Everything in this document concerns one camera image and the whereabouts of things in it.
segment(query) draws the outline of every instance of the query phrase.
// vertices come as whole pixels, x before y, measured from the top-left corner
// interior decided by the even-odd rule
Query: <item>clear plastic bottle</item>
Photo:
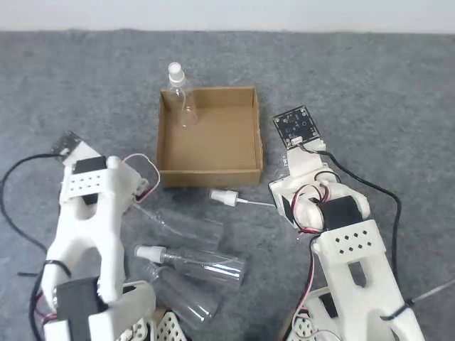
[[[189,327],[200,329],[215,314],[218,302],[168,266],[147,267],[156,297]]]
[[[167,208],[149,212],[140,205],[135,207],[154,222],[152,232],[156,243],[216,250],[223,237],[221,223],[197,219]]]
[[[198,113],[191,86],[179,63],[169,64],[168,71],[168,103],[171,111],[177,114],[178,120],[184,128],[193,126],[198,123]]]
[[[245,274],[245,261],[213,251],[187,248],[136,247],[136,255],[154,263],[172,265],[177,272],[238,289]]]

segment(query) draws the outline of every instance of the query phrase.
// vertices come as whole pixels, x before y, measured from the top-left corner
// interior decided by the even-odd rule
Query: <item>gray carpet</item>
[[[158,93],[166,66],[180,61],[196,85],[257,87],[265,167],[260,186],[240,188],[270,200],[267,184],[286,173],[284,148],[270,117],[302,103],[340,161],[403,199],[400,273],[405,296],[455,276],[455,37],[293,33],[0,33],[0,173],[16,160],[46,152],[72,129],[106,155],[154,155]],[[7,205],[18,225],[49,245],[55,234],[57,161],[34,161],[11,177]],[[390,247],[395,206],[365,193]],[[206,189],[164,190],[144,203],[225,223],[222,251],[248,258],[239,292],[213,289],[223,304],[204,340],[276,340],[308,271],[307,240],[271,209],[235,209],[207,199]],[[43,255],[0,220],[0,339],[31,340],[27,322],[35,271]],[[122,239],[153,242],[153,225],[137,210]],[[94,254],[81,274],[96,274]],[[146,278],[130,259],[131,278]],[[316,287],[324,285],[318,274]],[[415,307],[428,340],[455,334],[455,288]]]

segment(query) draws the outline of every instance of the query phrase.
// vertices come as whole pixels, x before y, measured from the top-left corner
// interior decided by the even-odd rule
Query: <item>open cardboard box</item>
[[[257,185],[262,173],[253,87],[193,91],[198,123],[183,128],[161,91],[156,161],[166,187]]]

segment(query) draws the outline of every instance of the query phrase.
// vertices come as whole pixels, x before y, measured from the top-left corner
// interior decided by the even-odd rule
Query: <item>white bottle cap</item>
[[[161,254],[166,252],[166,247],[145,247],[142,245],[136,246],[134,255],[136,257],[145,258],[154,263],[161,263]]]
[[[223,204],[232,206],[232,207],[236,206],[238,195],[239,195],[239,193],[234,192],[233,190],[211,190],[210,191],[210,199],[220,201]]]
[[[173,62],[168,66],[169,81],[174,87],[181,87],[185,83],[185,73],[182,70],[182,65]]]

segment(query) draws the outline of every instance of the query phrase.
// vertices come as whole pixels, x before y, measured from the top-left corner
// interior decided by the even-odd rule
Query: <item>robotic arm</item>
[[[153,332],[155,295],[145,281],[124,284],[119,235],[122,215],[148,182],[118,157],[99,155],[72,133],[54,153],[67,157],[57,233],[46,258],[72,271],[94,247],[102,261],[99,278],[76,281],[69,281],[60,266],[45,266],[41,288],[57,316],[44,325],[46,340],[145,340]]]
[[[311,152],[325,151],[326,145],[306,108],[274,117],[274,122],[288,149],[290,175],[269,187],[279,214],[300,232],[316,235],[310,243],[310,268],[314,274],[315,253],[328,284],[303,294],[284,340],[424,340],[412,310],[384,319],[405,302],[378,226],[369,217],[367,198],[338,183],[320,155]],[[356,283],[352,266],[361,269],[365,283]]]

